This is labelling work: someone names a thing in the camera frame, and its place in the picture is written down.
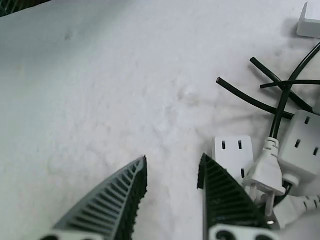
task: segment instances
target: black wire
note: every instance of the black wire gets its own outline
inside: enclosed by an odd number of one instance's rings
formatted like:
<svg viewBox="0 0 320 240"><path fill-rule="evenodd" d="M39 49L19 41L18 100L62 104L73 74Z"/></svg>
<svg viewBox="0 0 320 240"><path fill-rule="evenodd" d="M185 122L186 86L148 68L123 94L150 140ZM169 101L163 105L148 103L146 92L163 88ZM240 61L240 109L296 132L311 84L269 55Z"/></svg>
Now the black wire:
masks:
<svg viewBox="0 0 320 240"><path fill-rule="evenodd" d="M320 43L318 43L313 49L312 51L302 60L302 62L299 64L299 66L294 70L294 72L291 74L289 81L294 81L297 79L297 77L299 76L299 74L301 73L301 71L306 67L306 65L311 61L311 59L314 58L314 56L320 51ZM278 132L279 132L279 128L280 128L280 124L281 124L281 119L283 117L283 114L285 112L285 107L287 105L287 101L289 99L289 94L290 94L290 90L291 90L292 86L286 86L278 107L276 109L275 115L274 115L274 119L273 119L273 123L272 123L272 127L271 127L271 131L270 131L270 137L277 139L278 138Z"/></svg>
<svg viewBox="0 0 320 240"><path fill-rule="evenodd" d="M250 62L255 65L261 72L263 72L267 77L269 77L275 83L281 83L280 78L275 75L272 71L266 68L261 62L259 62L255 57L250 59ZM285 87L282 85L278 85L279 88L284 91ZM312 107L308 105L305 101L303 101L298 95L296 95L293 91L290 91L289 98L301 109L312 113Z"/></svg>
<svg viewBox="0 0 320 240"><path fill-rule="evenodd" d="M248 104L251 104L261 110L264 110L264 111L271 113L271 114L275 114L277 111L276 108L269 106L269 105L266 105L263 102L255 100L254 98L246 95L242 91L240 91L237 88L235 88L234 86L232 86L230 83L223 80L221 77L218 77L218 79L216 80L216 83L219 84L221 87L225 88L226 90L228 90L230 93L236 95L238 98L242 99L243 101L245 101ZM294 115L289 112L284 112L284 114L283 114L283 117L285 119L289 119L289 120L291 120L293 118L293 116Z"/></svg>
<svg viewBox="0 0 320 240"><path fill-rule="evenodd" d="M287 85L320 85L320 80L295 80L295 81L279 81L260 85L261 89Z"/></svg>
<svg viewBox="0 0 320 240"><path fill-rule="evenodd" d="M283 196L276 196L274 198L274 207L281 203L289 195L292 189L292 184L287 181L284 181L282 186L285 188L285 194Z"/></svg>

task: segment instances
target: white surface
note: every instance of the white surface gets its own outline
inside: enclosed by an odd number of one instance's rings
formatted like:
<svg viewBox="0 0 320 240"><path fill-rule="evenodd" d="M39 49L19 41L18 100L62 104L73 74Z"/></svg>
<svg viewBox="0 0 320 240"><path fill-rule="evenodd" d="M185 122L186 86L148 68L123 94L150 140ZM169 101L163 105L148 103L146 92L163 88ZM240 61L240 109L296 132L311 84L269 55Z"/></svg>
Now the white surface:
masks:
<svg viewBox="0 0 320 240"><path fill-rule="evenodd" d="M319 148L320 116L299 110L280 144L278 160L283 179L294 186L314 180L320 172Z"/></svg>
<svg viewBox="0 0 320 240"><path fill-rule="evenodd" d="M218 224L210 228L209 240L220 240L221 238L217 238L217 235L221 232L231 233L235 237L234 239L239 240L256 240L258 236L268 237L268 240L280 240L279 236L267 229L256 227L232 226L224 224Z"/></svg>
<svg viewBox="0 0 320 240"><path fill-rule="evenodd" d="M212 156L241 184L243 182L241 169L244 169L245 174L247 174L254 163L251 137L248 135L217 136L213 140Z"/></svg>
<svg viewBox="0 0 320 240"><path fill-rule="evenodd" d="M299 36L320 38L320 3L306 2L297 27Z"/></svg>
<svg viewBox="0 0 320 240"><path fill-rule="evenodd" d="M259 156L272 122L215 81L275 106L280 92L259 89L270 81L249 59L289 78L318 42L293 35L304 3L54 0L0 18L1 239L50 228L144 154L133 239L201 239L202 153L214 136L249 135ZM319 79L319 61L299 78ZM318 87L293 89L313 106ZM306 216L282 239L316 239L319 220Z"/></svg>

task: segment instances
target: white cable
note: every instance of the white cable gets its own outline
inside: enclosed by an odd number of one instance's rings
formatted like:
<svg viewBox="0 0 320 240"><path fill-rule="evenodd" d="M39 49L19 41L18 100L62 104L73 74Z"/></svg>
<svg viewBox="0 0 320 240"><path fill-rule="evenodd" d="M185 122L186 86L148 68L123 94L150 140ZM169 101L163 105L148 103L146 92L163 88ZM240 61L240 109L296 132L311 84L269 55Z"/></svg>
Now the white cable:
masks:
<svg viewBox="0 0 320 240"><path fill-rule="evenodd" d="M287 196L273 209L280 229L298 220L304 213L320 210L320 196Z"/></svg>
<svg viewBox="0 0 320 240"><path fill-rule="evenodd" d="M282 196L286 189L282 187L283 175L278 163L279 141L268 137L264 143L262 154L250 168L243 184L250 186L250 197L257 198L257 190L267 194L265 215L272 215L275 196Z"/></svg>

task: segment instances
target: white plastic block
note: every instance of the white plastic block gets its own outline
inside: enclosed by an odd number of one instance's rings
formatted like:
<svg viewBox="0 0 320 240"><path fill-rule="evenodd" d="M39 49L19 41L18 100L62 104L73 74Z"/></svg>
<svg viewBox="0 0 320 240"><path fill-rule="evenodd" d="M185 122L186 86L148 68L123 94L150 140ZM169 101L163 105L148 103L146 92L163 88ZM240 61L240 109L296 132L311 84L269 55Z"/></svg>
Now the white plastic block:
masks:
<svg viewBox="0 0 320 240"><path fill-rule="evenodd" d="M299 36L320 38L320 2L304 4L296 33Z"/></svg>
<svg viewBox="0 0 320 240"><path fill-rule="evenodd" d="M213 140L213 159L238 182L242 183L241 169L246 175L254 163L251 137L217 136Z"/></svg>
<svg viewBox="0 0 320 240"><path fill-rule="evenodd" d="M278 161L283 179L299 185L320 173L320 116L299 110L280 144Z"/></svg>
<svg viewBox="0 0 320 240"><path fill-rule="evenodd" d="M274 232L258 227L217 224L209 229L209 240L280 240Z"/></svg>

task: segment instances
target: power cord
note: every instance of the power cord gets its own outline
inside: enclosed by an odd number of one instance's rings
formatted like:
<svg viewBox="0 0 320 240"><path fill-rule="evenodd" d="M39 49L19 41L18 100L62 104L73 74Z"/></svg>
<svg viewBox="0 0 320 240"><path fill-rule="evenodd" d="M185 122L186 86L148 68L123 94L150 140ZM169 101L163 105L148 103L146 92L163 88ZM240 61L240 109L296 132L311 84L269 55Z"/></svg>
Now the power cord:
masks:
<svg viewBox="0 0 320 240"><path fill-rule="evenodd" d="M261 89L283 87L288 85L320 85L320 80L279 81L260 85Z"/></svg>
<svg viewBox="0 0 320 240"><path fill-rule="evenodd" d="M224 89L228 90L230 93L236 95L238 98L242 99L243 101L247 102L248 104L251 104L261 110L264 110L268 113L271 114L275 114L277 109L264 104L263 102L260 102L250 96L248 96L247 94L243 93L242 91L240 91L239 89L235 88L234 86L232 86L230 83L226 82L225 80L223 80L221 77L218 77L218 79L216 80L216 83L219 84L221 87L223 87ZM293 118L293 114L289 113L289 112L284 112L283 117L285 119L289 119L291 120Z"/></svg>
<svg viewBox="0 0 320 240"><path fill-rule="evenodd" d="M312 50L311 52L302 60L302 62L298 65L298 67L293 71L291 74L289 81L294 81L297 79L299 74L302 72L302 70L306 67L306 65L314 58L314 56L320 51L320 43L318 43ZM279 133L279 128L281 124L281 119L283 117L283 114L285 112L285 107L287 105L289 95L290 95L290 90L291 90L292 85L286 86L279 104L278 108L275 112L271 131L270 131L270 137L277 139L278 138L278 133Z"/></svg>
<svg viewBox="0 0 320 240"><path fill-rule="evenodd" d="M280 78L275 75L272 71L270 71L268 68L266 68L261 62L259 62L255 57L252 57L250 59L250 62L256 66L257 69L259 69L261 72L263 72L267 77L269 77L274 83L281 83L282 81ZM282 85L279 85L279 88L281 90L285 90L285 88ZM303 101L298 95L296 95L293 91L290 91L289 98L301 109L312 112L312 107L308 105L305 101Z"/></svg>

